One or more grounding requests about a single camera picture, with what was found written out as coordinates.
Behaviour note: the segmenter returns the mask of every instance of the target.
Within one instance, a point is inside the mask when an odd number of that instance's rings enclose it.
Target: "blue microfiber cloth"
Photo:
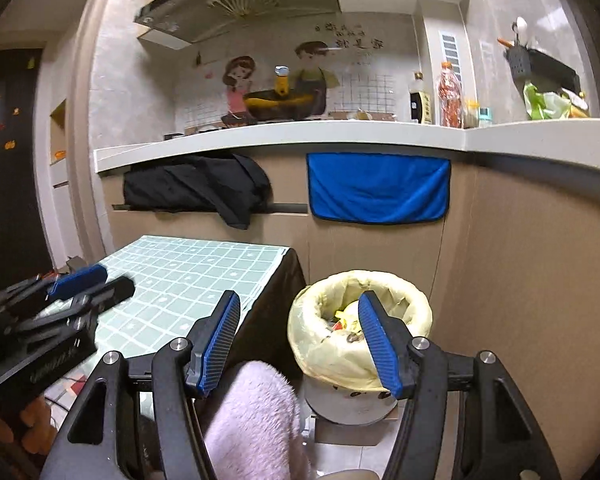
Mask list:
[[[381,153],[310,153],[314,216],[361,224],[408,224],[442,218],[451,163],[444,158]]]

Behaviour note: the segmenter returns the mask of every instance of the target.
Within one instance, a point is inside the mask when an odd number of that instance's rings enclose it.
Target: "black cloth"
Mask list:
[[[215,211],[236,229],[271,195],[264,170],[248,156],[181,155],[131,167],[124,176],[125,205],[144,211]]]

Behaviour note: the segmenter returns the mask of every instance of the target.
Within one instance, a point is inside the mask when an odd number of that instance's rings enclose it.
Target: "hand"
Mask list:
[[[47,455],[58,433],[51,425],[51,408],[38,397],[20,412],[20,420],[30,428],[22,438],[22,447],[31,454]],[[13,442],[13,432],[0,418],[0,442]]]

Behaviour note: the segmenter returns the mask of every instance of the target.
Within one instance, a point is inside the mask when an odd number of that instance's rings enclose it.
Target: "door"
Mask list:
[[[0,51],[0,290],[53,268],[36,198],[33,108],[42,51]]]

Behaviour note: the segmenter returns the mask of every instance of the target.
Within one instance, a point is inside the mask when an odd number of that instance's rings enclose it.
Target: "blue ribbed pad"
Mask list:
[[[358,302],[358,317],[382,386],[396,399],[400,399],[402,382],[398,374],[398,356],[365,295],[360,296]]]
[[[205,354],[202,356],[202,374],[198,380],[198,391],[205,397],[218,386],[224,362],[234,342],[235,331],[240,321],[240,298],[234,292],[218,328],[214,332]]]

